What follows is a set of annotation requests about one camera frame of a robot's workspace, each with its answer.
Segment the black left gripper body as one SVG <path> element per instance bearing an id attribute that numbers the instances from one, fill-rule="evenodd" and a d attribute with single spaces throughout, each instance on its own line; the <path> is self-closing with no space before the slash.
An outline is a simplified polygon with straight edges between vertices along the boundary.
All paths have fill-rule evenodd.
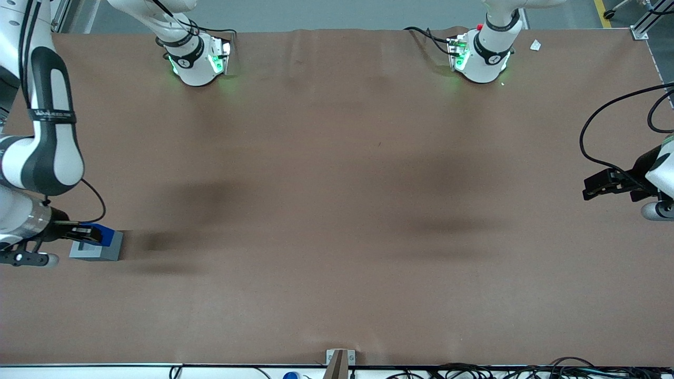
<path id="1" fill-rule="evenodd" d="M 604 194 L 629 193 L 631 200 L 642 199 L 642 177 L 634 170 L 619 171 L 616 168 L 607 168 L 607 186 Z"/>

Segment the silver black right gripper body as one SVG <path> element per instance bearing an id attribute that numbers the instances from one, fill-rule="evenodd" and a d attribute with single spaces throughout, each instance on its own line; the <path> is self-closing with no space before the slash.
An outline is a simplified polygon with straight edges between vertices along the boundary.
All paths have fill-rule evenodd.
<path id="1" fill-rule="evenodd" d="M 31 205 L 32 208 L 27 213 L 27 219 L 17 228 L 19 241 L 47 243 L 58 240 L 52 231 L 52 225 L 55 222 L 69 222 L 69 216 L 57 208 L 44 205 L 42 202 L 32 202 Z"/>

